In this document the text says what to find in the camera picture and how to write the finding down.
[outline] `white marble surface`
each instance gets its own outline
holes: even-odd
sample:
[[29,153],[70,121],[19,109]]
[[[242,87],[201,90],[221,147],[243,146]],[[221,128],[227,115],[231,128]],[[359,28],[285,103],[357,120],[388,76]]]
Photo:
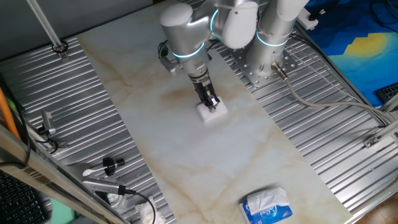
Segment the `white marble surface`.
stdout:
[[240,223],[238,202],[282,187],[280,223],[344,223],[351,214],[214,50],[209,64],[229,114],[205,125],[186,75],[157,58],[164,2],[78,35],[179,223]]

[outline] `blue led ring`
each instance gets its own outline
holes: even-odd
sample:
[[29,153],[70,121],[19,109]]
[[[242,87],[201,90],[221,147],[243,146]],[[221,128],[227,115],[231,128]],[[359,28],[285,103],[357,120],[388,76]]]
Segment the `blue led ring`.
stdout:
[[210,31],[213,31],[213,21],[214,21],[214,18],[216,17],[216,15],[217,15],[217,12],[218,12],[218,9],[214,12],[213,16],[211,17]]
[[197,54],[197,53],[202,49],[203,46],[205,46],[205,43],[202,43],[202,45],[199,47],[199,49],[198,49],[197,51],[195,51],[194,53],[192,53],[192,54],[188,54],[188,55],[178,55],[178,54],[176,54],[176,53],[174,53],[174,52],[173,52],[173,54],[174,54],[174,56],[176,56],[176,57],[178,57],[178,58],[192,57],[192,56],[194,56],[195,54]]
[[261,40],[261,38],[260,38],[260,36],[259,36],[259,31],[258,31],[258,30],[257,30],[257,37],[258,37],[258,39],[259,39],[263,44],[268,45],[268,46],[271,46],[271,47],[279,47],[279,46],[282,46],[282,45],[286,44],[286,42],[288,41],[288,40],[286,40],[285,42],[283,42],[283,43],[281,43],[281,44],[268,44],[267,42]]

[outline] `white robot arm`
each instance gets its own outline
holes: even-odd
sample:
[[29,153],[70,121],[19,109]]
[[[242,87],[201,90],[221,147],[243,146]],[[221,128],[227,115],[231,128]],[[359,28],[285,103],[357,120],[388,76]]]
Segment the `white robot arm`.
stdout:
[[[178,64],[188,73],[199,98],[210,112],[215,111],[220,100],[206,66],[205,44],[214,36],[231,48],[247,45],[256,32],[257,9],[258,4],[252,0],[229,0],[218,6],[207,0],[196,11],[188,4],[177,3],[160,16],[160,24]],[[160,60],[170,67],[162,53]]]
[[[283,60],[284,44],[295,18],[307,2],[270,0],[258,27],[257,0],[207,0],[196,11],[188,4],[177,3],[162,13],[160,24],[177,64],[182,65],[201,101],[213,112],[220,101],[206,66],[206,42],[215,37],[231,49],[240,49],[255,37],[248,60],[253,67],[259,67],[259,73],[269,72],[273,62]],[[159,56],[166,67],[175,66],[165,55]]]

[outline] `orange object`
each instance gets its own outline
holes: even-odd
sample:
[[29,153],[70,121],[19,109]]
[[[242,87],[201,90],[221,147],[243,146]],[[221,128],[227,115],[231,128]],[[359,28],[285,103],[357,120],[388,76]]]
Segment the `orange object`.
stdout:
[[4,115],[4,119],[6,120],[8,130],[13,135],[15,135],[15,137],[17,137],[19,140],[21,140],[21,137],[19,136],[17,127],[15,126],[14,118],[12,118],[10,107],[8,106],[6,97],[4,96],[4,93],[2,92],[1,88],[0,88],[0,108]]

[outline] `tissue pack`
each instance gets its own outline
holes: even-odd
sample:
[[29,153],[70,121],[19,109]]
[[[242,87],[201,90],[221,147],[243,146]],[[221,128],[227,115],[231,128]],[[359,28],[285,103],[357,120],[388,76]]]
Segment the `tissue pack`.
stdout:
[[272,224],[293,215],[285,190],[263,190],[249,195],[240,204],[247,224]]

